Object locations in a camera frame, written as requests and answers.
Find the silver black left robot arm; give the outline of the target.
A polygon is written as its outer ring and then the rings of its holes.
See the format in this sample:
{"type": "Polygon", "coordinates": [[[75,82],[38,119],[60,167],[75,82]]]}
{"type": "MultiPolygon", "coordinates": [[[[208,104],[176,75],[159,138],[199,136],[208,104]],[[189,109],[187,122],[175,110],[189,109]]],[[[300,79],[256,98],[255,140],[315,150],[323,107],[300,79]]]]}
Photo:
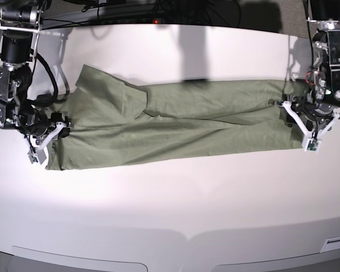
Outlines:
{"type": "Polygon", "coordinates": [[[318,151],[325,134],[340,120],[340,1],[303,1],[307,24],[316,24],[309,34],[311,69],[305,75],[307,87],[300,95],[283,95],[270,100],[283,108],[287,126],[302,132],[304,151],[318,151]]]}

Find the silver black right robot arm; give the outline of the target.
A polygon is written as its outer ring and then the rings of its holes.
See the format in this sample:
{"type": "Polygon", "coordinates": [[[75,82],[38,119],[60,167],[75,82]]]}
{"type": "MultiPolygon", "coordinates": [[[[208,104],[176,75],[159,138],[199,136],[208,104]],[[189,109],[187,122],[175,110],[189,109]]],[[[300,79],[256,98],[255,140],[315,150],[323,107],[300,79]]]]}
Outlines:
{"type": "Polygon", "coordinates": [[[56,79],[37,51],[43,14],[50,1],[0,1],[0,129],[16,130],[27,142],[31,163],[46,161],[44,149],[68,136],[70,121],[61,113],[47,116],[45,110],[58,99],[56,79]],[[51,94],[28,98],[34,70],[41,63],[53,85],[51,94]]]}

